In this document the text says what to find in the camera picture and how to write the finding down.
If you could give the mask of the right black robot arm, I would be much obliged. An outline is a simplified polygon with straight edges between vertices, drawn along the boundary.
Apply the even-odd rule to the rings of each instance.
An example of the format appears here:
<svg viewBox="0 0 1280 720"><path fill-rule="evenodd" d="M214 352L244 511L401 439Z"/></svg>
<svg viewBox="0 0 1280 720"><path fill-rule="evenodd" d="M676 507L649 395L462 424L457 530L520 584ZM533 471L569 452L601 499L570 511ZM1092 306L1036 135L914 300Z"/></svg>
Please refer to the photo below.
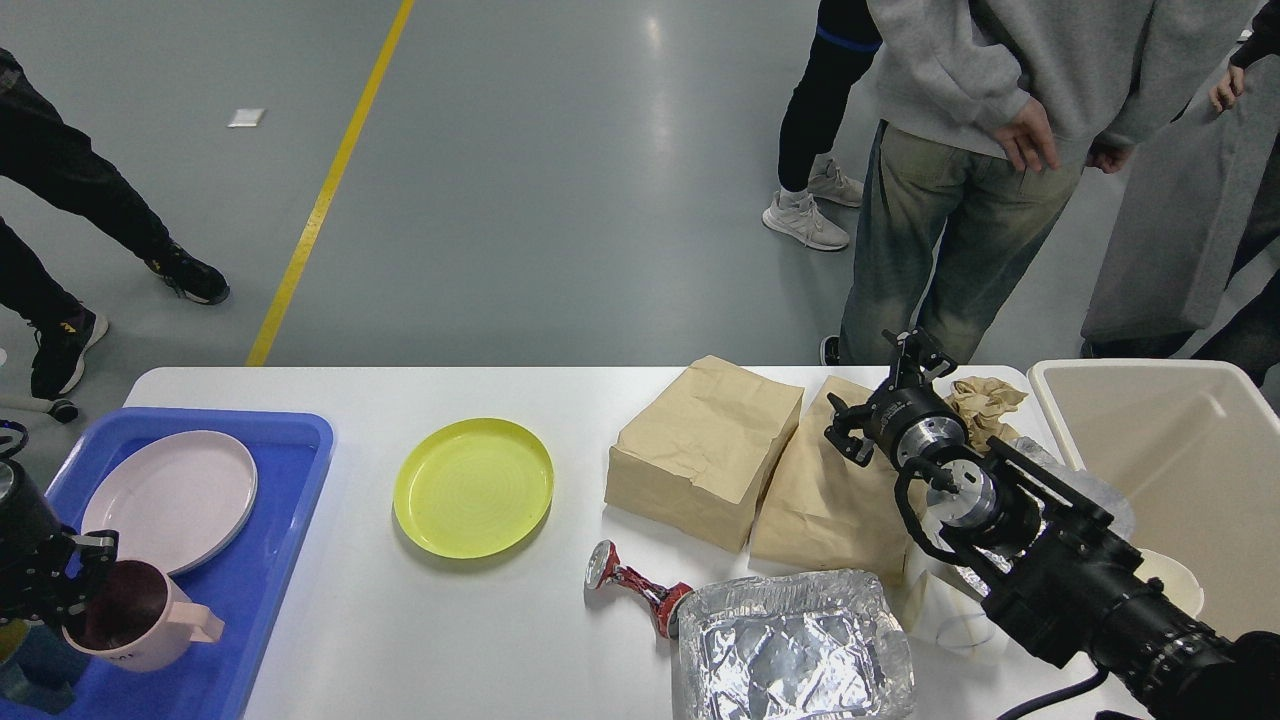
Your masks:
<svg viewBox="0 0 1280 720"><path fill-rule="evenodd" d="M1053 471L992 438L978 450L936 393L956 363L920 328L884 332L890 374L859 405L831 395L826 438L865 466L881 451L896 471L893 500L915 546L972 569L983 614L1030 656L1064 667L1078 653L1084 682L1006 712L1025 717L1084 694L1108 676L1155 719L1275 719L1277 635L1229 641L1180 610L1158 579L1137 575L1140 552L1112 515Z"/></svg>

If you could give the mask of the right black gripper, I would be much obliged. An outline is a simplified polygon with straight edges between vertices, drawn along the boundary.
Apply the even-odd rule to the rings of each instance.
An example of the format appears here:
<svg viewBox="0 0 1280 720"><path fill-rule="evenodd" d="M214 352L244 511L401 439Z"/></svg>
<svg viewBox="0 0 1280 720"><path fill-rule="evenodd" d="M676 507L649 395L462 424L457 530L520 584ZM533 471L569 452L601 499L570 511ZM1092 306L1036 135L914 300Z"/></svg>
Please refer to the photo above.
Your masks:
<svg viewBox="0 0 1280 720"><path fill-rule="evenodd" d="M869 397L869 404L852 406L827 393L833 413L824 437L860 468L869 466L876 446L893 468L904 468L913 457L947 462L956 456L952 447L969 446L969 432L937 395L934 382L955 373L957 361L920 327L882 331L882 336L895 352L882 388Z"/></svg>

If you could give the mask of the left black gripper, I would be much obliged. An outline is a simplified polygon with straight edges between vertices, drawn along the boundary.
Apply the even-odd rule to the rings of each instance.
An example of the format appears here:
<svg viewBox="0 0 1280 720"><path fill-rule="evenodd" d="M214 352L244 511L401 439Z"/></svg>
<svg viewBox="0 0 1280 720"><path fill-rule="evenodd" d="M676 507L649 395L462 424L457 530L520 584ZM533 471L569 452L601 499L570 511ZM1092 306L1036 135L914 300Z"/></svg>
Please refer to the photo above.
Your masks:
<svg viewBox="0 0 1280 720"><path fill-rule="evenodd" d="M116 530L61 532L24 468L1 461L3 621L82 628L116 562Z"/></svg>

